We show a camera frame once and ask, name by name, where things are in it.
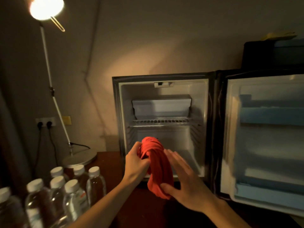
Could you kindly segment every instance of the person's left hand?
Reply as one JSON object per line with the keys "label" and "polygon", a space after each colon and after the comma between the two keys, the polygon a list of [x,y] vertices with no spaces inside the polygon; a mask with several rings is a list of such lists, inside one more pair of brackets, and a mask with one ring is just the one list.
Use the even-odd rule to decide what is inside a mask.
{"label": "person's left hand", "polygon": [[136,142],[130,152],[126,155],[126,168],[123,181],[137,186],[140,181],[146,176],[150,166],[150,160],[140,159],[137,151],[141,146],[141,142]]}

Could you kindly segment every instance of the reddish-brown surface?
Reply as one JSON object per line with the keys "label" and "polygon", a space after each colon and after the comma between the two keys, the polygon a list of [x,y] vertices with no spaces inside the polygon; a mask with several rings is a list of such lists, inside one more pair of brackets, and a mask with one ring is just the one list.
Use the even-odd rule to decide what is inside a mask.
{"label": "reddish-brown surface", "polygon": [[[116,187],[122,177],[123,168],[119,152],[99,152],[97,159],[86,165],[86,171],[99,166],[106,180],[107,192]],[[72,169],[66,169],[69,177]],[[252,227],[299,227],[289,215],[269,211],[238,203],[230,203],[231,207],[241,215]],[[167,227],[215,227],[202,213],[188,210],[176,200],[156,197],[147,188],[135,188],[127,199],[111,227],[124,228],[167,228]]]}

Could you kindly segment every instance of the beige wall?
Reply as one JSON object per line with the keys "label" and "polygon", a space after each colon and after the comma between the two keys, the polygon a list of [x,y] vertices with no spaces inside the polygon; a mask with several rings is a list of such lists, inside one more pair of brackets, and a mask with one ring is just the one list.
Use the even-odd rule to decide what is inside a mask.
{"label": "beige wall", "polygon": [[[73,142],[118,150],[112,76],[204,72],[239,68],[243,44],[274,30],[304,35],[304,0],[101,0],[92,62],[86,77],[99,0],[64,0],[62,33],[45,22],[51,71],[63,115],[71,115]],[[55,116],[48,92],[39,24],[22,0],[0,0],[1,87],[35,157],[35,118]],[[68,154],[54,129],[60,158]],[[54,167],[45,131],[38,169]]]}

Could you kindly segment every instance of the lamp base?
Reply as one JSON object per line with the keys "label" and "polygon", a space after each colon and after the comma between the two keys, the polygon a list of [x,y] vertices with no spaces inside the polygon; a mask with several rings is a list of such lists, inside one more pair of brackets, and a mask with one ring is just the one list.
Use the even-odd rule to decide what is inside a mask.
{"label": "lamp base", "polygon": [[93,149],[80,151],[73,156],[67,156],[62,160],[65,168],[73,168],[76,165],[87,165],[96,159],[97,152]]}

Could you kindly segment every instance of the table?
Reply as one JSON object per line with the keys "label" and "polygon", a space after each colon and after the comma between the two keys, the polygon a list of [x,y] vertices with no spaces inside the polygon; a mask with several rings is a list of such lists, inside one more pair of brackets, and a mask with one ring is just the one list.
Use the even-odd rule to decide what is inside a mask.
{"label": "table", "polygon": [[[123,162],[120,152],[98,152],[97,158],[85,166],[86,171],[93,166],[100,168],[107,186],[107,192],[115,188],[123,178]],[[73,176],[72,169],[66,174]],[[257,207],[229,202],[229,205],[252,227],[280,227],[287,223],[288,227],[298,227],[297,223],[283,213],[269,211]],[[111,228],[168,228],[168,227],[215,227],[202,213],[191,211],[174,198],[161,199],[151,193],[145,184],[140,184],[132,192]]]}

